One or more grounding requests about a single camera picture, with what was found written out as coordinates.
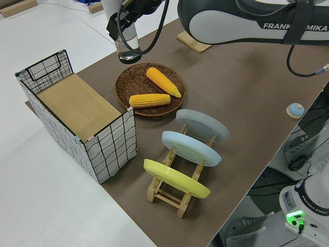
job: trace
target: round button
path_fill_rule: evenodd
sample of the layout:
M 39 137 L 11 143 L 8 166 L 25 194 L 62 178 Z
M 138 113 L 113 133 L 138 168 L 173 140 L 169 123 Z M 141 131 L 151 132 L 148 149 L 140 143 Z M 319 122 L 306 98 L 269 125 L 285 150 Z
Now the round button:
M 292 118 L 301 118 L 304 114 L 304 107 L 299 103 L 292 103 L 287 107 L 286 111 Z

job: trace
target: wire mesh basket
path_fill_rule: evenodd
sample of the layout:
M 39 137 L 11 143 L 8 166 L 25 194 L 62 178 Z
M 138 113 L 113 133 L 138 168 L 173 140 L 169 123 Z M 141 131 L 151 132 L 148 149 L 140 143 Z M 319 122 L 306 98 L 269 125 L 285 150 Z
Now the wire mesh basket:
M 134 110 L 128 109 L 83 142 L 38 97 L 39 92 L 47 90 L 72 73 L 67 52 L 62 50 L 15 75 L 53 139 L 98 183 L 103 183 L 137 154 Z

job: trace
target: yellow corn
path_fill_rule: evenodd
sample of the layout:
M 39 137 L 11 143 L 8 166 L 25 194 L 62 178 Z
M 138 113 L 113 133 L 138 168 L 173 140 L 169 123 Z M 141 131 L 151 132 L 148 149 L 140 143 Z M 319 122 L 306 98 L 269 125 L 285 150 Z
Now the yellow corn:
M 129 104 L 135 108 L 156 107 L 170 103 L 168 94 L 136 94 L 129 99 Z
M 157 84 L 161 89 L 163 89 L 167 94 L 177 98 L 181 97 L 177 87 L 158 69 L 150 67 L 146 72 L 146 76 L 155 84 Z

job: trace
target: green light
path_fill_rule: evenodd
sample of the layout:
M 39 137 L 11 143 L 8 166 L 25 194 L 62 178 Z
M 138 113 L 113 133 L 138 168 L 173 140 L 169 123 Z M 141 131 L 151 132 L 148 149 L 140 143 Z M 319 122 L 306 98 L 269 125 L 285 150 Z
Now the green light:
M 298 210 L 298 211 L 289 213 L 289 214 L 287 214 L 287 221 L 290 224 L 292 224 L 292 221 L 293 221 L 293 219 L 294 219 L 295 216 L 303 215 L 303 214 L 304 214 L 304 211 L 302 211 L 302 210 Z
M 298 210 L 298 211 L 287 214 L 287 218 L 288 217 L 290 218 L 290 217 L 293 217 L 293 216 L 296 216 L 296 215 L 302 215 L 302 214 L 304 214 L 304 211 Z

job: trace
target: white floor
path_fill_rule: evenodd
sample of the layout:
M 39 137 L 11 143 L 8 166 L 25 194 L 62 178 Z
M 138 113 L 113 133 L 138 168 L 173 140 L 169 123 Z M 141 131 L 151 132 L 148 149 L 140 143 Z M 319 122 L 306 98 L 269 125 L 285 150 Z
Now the white floor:
M 177 18 L 177 2 L 166 23 Z M 24 104 L 14 73 L 61 49 L 74 72 L 115 52 L 104 11 L 90 14 L 74 0 L 38 3 L 0 15 L 0 245 L 154 246 Z M 162 8 L 137 22 L 139 37 L 157 28 Z

